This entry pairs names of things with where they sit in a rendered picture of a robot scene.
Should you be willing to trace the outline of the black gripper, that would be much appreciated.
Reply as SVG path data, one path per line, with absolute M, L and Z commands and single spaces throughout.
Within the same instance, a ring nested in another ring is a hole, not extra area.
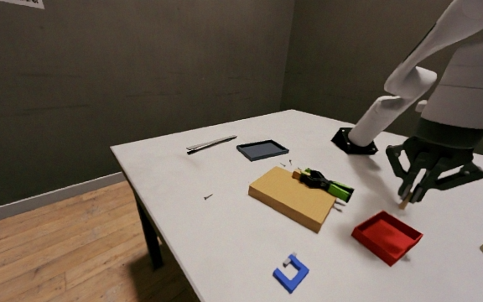
M 482 180 L 483 169 L 472 162 L 473 151 L 482 138 L 482 128 L 458 127 L 420 116 L 411 136 L 403 144 L 388 145 L 385 151 L 395 176 L 403 180 L 398 189 L 400 200 L 407 198 L 421 169 L 426 172 L 413 190 L 411 204 L 422 201 L 430 189 L 445 191 Z M 398 158 L 403 150 L 410 163 L 409 172 Z M 459 172 L 438 179 L 443 172 L 460 166 Z

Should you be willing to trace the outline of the black spring clamp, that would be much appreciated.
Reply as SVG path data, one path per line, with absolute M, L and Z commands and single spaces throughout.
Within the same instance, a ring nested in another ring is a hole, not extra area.
M 349 203 L 354 193 L 354 188 L 337 183 L 333 180 L 327 180 L 321 174 L 321 172 L 317 170 L 307 168 L 305 169 L 305 172 L 310 173 L 310 176 L 305 174 L 304 172 L 301 172 L 301 175 L 299 177 L 300 182 L 304 182 L 309 188 L 325 189 L 325 191 L 341 199 L 345 203 Z

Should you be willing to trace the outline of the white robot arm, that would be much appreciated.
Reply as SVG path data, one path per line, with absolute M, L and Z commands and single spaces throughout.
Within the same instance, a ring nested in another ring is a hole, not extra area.
M 384 90 L 396 96 L 379 97 L 349 132 L 350 141 L 367 146 L 433 85 L 437 74 L 417 63 L 482 29 L 483 0 L 454 0 L 387 79 Z M 483 129 L 483 39 L 455 51 L 439 85 L 415 111 L 430 121 Z

